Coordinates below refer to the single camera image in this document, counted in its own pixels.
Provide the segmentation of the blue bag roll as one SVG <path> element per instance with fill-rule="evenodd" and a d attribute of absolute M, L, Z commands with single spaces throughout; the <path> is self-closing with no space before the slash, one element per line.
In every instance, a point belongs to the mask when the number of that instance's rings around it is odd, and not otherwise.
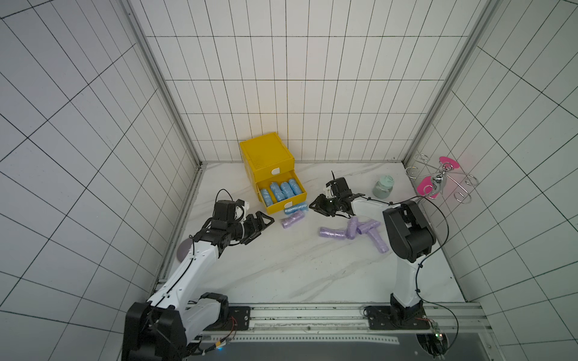
<path fill-rule="evenodd" d="M 297 183 L 297 181 L 296 181 L 294 178 L 290 179 L 290 180 L 288 181 L 288 183 L 289 183 L 289 185 L 290 185 L 290 187 L 291 187 L 291 189 L 292 189 L 292 191 L 293 191 L 293 193 L 294 193 L 295 196 L 300 195 L 300 194 L 303 193 L 303 191 L 302 191 L 301 188 L 300 188 L 300 185 Z"/>
<path fill-rule="evenodd" d="M 280 184 L 281 191 L 286 199 L 292 198 L 295 196 L 295 193 L 288 182 L 282 182 Z"/>
<path fill-rule="evenodd" d="M 286 199 L 286 196 L 276 182 L 272 182 L 269 185 L 269 189 L 272 191 L 272 195 L 275 197 L 276 202 L 280 202 Z"/>
<path fill-rule="evenodd" d="M 308 204 L 306 202 L 301 202 L 299 204 L 296 205 L 292 205 L 291 207 L 288 207 L 284 210 L 285 214 L 293 214 L 297 211 L 307 211 L 309 208 Z"/>
<path fill-rule="evenodd" d="M 266 207 L 270 207 L 274 204 L 274 201 L 272 200 L 272 197 L 266 188 L 260 189 L 260 195 L 262 196 L 263 202 L 266 205 Z"/>

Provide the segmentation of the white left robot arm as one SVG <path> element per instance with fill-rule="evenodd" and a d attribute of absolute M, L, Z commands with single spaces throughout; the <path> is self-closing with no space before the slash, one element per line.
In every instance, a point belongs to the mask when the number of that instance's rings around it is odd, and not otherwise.
<path fill-rule="evenodd" d="M 212 216 L 190 236 L 192 244 L 180 266 L 147 301 L 126 313 L 122 360 L 184 360 L 203 356 L 231 339 L 238 329 L 226 296 L 205 293 L 193 299 L 201 277 L 231 245 L 247 245 L 274 224 L 247 202 L 218 200 Z"/>

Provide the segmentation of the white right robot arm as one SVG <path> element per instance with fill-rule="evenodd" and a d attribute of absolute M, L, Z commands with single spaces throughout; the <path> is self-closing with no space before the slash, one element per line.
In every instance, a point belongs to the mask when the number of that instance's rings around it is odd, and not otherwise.
<path fill-rule="evenodd" d="M 384 204 L 382 212 L 390 249 L 398 257 L 396 284 L 390 299 L 390 319 L 403 323 L 421 314 L 424 299 L 418 286 L 418 272 L 430 255 L 436 236 L 421 212 L 417 196 L 401 202 L 386 202 L 380 199 L 353 194 L 348 198 L 318 196 L 309 208 L 325 217 L 354 218 L 352 200 L 361 198 L 366 202 Z"/>

